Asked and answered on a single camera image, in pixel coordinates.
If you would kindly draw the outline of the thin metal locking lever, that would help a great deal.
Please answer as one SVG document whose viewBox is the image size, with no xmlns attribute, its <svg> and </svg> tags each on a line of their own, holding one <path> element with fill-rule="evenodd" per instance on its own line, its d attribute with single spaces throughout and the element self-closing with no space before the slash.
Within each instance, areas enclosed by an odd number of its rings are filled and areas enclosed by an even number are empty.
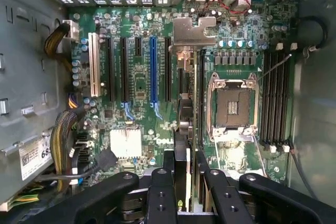
<svg viewBox="0 0 336 224">
<path fill-rule="evenodd" d="M 265 76 L 270 74 L 273 70 L 277 69 L 279 66 L 283 65 L 286 61 L 288 61 L 292 57 L 292 54 L 288 54 L 284 57 L 284 59 L 277 64 L 275 64 L 273 67 L 271 67 L 267 72 L 265 72 L 261 77 L 257 79 L 257 81 L 260 81 L 263 79 Z"/>
</svg>

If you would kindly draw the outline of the blue expansion slot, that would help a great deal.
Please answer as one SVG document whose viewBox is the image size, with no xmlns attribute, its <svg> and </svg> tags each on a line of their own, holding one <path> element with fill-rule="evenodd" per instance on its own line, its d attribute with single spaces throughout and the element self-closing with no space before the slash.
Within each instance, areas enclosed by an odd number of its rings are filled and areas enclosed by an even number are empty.
<svg viewBox="0 0 336 224">
<path fill-rule="evenodd" d="M 156 38 L 150 37 L 150 96 L 151 103 L 157 103 L 157 42 Z"/>
</svg>

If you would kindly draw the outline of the power supply with white label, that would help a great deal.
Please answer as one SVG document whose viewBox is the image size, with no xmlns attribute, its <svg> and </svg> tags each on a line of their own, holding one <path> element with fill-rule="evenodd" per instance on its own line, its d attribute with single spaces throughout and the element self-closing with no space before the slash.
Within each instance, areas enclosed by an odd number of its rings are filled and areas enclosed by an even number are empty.
<svg viewBox="0 0 336 224">
<path fill-rule="evenodd" d="M 0 150 L 0 212 L 8 212 L 16 196 L 52 164 L 51 132 L 49 128 Z"/>
</svg>

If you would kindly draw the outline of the white expansion slot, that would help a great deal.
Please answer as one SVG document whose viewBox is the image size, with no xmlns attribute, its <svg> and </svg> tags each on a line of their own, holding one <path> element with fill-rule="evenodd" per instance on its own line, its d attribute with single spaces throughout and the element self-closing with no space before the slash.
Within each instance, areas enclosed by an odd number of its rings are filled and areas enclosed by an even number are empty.
<svg viewBox="0 0 336 224">
<path fill-rule="evenodd" d="M 88 40 L 90 92 L 92 97 L 99 97 L 101 96 L 99 35 L 96 33 L 88 33 Z"/>
</svg>

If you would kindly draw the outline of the green dell motherboard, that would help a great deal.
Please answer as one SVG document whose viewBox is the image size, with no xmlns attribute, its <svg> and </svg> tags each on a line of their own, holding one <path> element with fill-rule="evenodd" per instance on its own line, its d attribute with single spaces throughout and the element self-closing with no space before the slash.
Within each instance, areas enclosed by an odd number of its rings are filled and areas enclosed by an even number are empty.
<svg viewBox="0 0 336 224">
<path fill-rule="evenodd" d="M 77 8 L 72 12 L 73 21 L 79 26 L 79 42 L 72 48 L 72 78 L 74 92 L 69 96 L 69 106 L 83 106 L 87 115 L 78 126 L 78 142 L 89 146 L 79 154 L 78 163 L 92 162 L 105 148 L 110 147 L 110 131 L 115 129 L 140 129 L 142 156 L 119 159 L 116 166 L 106 172 L 99 171 L 80 182 L 91 186 L 118 172 L 133 172 L 142 176 L 149 168 L 163 165 L 164 152 L 177 149 L 177 141 L 187 142 L 182 154 L 176 154 L 181 165 L 189 168 L 188 139 L 179 132 L 180 93 L 190 89 L 189 75 L 177 68 L 173 53 L 173 21 L 191 17 L 193 24 L 201 17 L 214 17 L 215 26 L 205 30 L 215 37 L 215 44 L 206 48 L 204 62 L 204 150 L 205 158 L 213 168 L 221 168 L 238 179 L 240 175 L 255 172 L 274 181 L 284 183 L 288 167 L 288 122 L 291 101 L 292 64 L 288 61 L 288 96 L 285 143 L 274 145 L 276 86 L 274 82 L 273 145 L 260 140 L 262 118 L 262 79 L 259 83 L 258 131 L 253 142 L 217 142 L 209 140 L 206 132 L 206 92 L 213 72 L 222 78 L 243 79 L 253 72 L 257 79 L 264 74 L 265 51 L 270 56 L 276 52 L 282 58 L 288 55 L 289 37 L 295 28 L 297 5 L 279 2 L 255 4 L 246 14 L 229 16 L 221 8 L 206 8 L 197 4 L 181 4 L 175 8 Z M 99 35 L 101 96 L 90 92 L 90 66 L 88 33 Z M 150 96 L 150 37 L 157 42 L 157 103 Z M 106 39 L 114 40 L 115 101 L 108 97 L 108 65 Z M 121 102 L 120 38 L 128 40 L 129 102 Z M 134 55 L 134 39 L 142 38 L 142 56 Z M 164 41 L 171 38 L 171 100 L 165 101 Z"/>
</svg>

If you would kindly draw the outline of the cpu socket with metal frame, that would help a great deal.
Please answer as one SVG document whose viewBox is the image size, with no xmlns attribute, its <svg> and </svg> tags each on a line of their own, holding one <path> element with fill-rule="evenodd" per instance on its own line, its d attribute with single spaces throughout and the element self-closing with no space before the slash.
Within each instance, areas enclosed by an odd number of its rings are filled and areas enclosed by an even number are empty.
<svg viewBox="0 0 336 224">
<path fill-rule="evenodd" d="M 206 92 L 206 132 L 211 142 L 253 142 L 258 131 L 259 83 L 210 74 Z"/>
</svg>

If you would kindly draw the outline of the long black expansion slot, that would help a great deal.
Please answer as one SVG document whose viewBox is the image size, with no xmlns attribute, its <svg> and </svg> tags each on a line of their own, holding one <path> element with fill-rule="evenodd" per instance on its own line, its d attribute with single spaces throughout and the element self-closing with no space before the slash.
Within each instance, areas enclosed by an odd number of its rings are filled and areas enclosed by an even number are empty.
<svg viewBox="0 0 336 224">
<path fill-rule="evenodd" d="M 171 38 L 165 37 L 164 41 L 164 66 L 165 66 L 165 74 L 164 74 L 164 80 L 165 80 L 165 101 L 170 102 L 171 100 Z"/>
<path fill-rule="evenodd" d="M 114 102 L 115 98 L 115 65 L 114 65 L 114 40 L 108 37 L 106 39 L 106 55 L 108 65 L 108 97 L 110 102 Z"/>
<path fill-rule="evenodd" d="M 120 38 L 121 102 L 129 102 L 128 40 Z"/>
</svg>

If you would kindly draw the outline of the grey metal pc case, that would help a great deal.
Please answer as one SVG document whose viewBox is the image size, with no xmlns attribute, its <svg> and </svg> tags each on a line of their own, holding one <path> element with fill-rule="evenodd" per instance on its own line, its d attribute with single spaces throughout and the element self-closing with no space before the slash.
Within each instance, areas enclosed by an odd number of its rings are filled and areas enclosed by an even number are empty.
<svg viewBox="0 0 336 224">
<path fill-rule="evenodd" d="M 0 150 L 52 129 L 52 164 L 16 196 L 8 212 L 0 212 L 0 224 L 23 224 L 93 186 L 80 180 L 106 172 L 119 160 L 108 147 L 92 162 L 78 163 L 80 152 L 89 143 L 78 142 L 77 130 L 87 110 L 68 104 L 74 92 L 72 48 L 80 40 L 79 26 L 72 19 L 75 9 L 197 4 L 218 7 L 234 16 L 246 14 L 258 3 L 279 2 L 294 3 L 298 8 L 287 46 L 292 54 L 290 149 L 286 181 L 280 184 L 336 208 L 336 0 L 0 0 Z M 329 29 L 328 40 L 319 50 L 303 47 L 298 41 L 298 20 L 311 15 L 322 18 Z M 186 209 L 190 182 L 186 166 L 176 159 L 186 146 L 186 140 L 179 138 L 175 151 L 165 151 L 175 157 L 177 224 L 219 224 L 216 213 L 205 212 L 201 201 L 197 212 Z M 241 176 L 235 179 L 227 170 L 214 169 L 234 182 Z M 126 200 L 116 215 L 108 215 L 107 224 L 144 224 L 144 199 Z"/>
</svg>

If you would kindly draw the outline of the short black expansion slot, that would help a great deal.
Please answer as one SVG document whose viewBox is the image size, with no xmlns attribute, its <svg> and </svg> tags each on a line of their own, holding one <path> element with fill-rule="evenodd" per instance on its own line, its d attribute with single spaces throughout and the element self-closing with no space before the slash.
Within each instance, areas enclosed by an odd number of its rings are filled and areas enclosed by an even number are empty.
<svg viewBox="0 0 336 224">
<path fill-rule="evenodd" d="M 135 37 L 134 44 L 135 44 L 134 55 L 136 57 L 141 57 L 142 56 L 142 38 Z"/>
</svg>

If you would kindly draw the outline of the black ram slot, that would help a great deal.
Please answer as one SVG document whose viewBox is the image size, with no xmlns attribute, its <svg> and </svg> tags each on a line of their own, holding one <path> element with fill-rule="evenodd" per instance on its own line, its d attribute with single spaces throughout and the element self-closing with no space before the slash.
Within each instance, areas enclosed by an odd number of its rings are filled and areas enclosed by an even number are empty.
<svg viewBox="0 0 336 224">
<path fill-rule="evenodd" d="M 276 86 L 276 111 L 275 111 L 275 130 L 274 130 L 274 145 L 278 146 L 278 139 L 279 139 L 279 127 L 281 122 L 281 105 L 282 105 L 282 76 L 283 76 L 283 69 L 282 64 L 280 63 L 283 58 L 280 52 L 277 53 L 279 66 L 277 67 L 277 86 Z"/>
<path fill-rule="evenodd" d="M 283 146 L 285 143 L 286 114 L 287 114 L 287 96 L 288 96 L 288 60 L 291 54 L 286 55 L 282 70 L 282 93 L 281 93 L 281 114 L 280 114 L 280 135 L 279 143 Z"/>
<path fill-rule="evenodd" d="M 271 56 L 269 51 L 265 51 L 264 74 L 263 74 L 263 95 L 262 95 L 262 118 L 260 140 L 265 145 L 268 133 L 268 110 L 269 110 L 269 70 L 271 68 Z"/>
<path fill-rule="evenodd" d="M 202 150 L 204 148 L 203 140 L 203 116 L 204 116 L 204 62 L 205 62 L 206 49 L 201 49 L 198 54 L 198 132 L 197 140 L 198 146 Z"/>
<path fill-rule="evenodd" d="M 275 65 L 278 62 L 278 56 L 277 53 L 274 52 L 271 58 L 271 69 L 270 69 L 270 73 L 269 73 L 269 115 L 268 115 L 268 133 L 267 133 L 267 138 L 269 141 L 269 145 L 272 146 L 272 135 L 273 135 L 273 130 L 274 130 L 274 82 L 276 82 L 276 80 L 274 80 L 274 70 L 276 70 Z"/>
</svg>

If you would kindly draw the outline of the silver chipset heatsink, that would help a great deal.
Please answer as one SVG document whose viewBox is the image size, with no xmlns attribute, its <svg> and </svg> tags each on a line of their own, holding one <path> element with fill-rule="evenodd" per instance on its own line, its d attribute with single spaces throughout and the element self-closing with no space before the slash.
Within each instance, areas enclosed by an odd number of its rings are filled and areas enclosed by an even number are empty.
<svg viewBox="0 0 336 224">
<path fill-rule="evenodd" d="M 140 129 L 115 129 L 110 131 L 110 148 L 119 159 L 142 156 Z"/>
</svg>

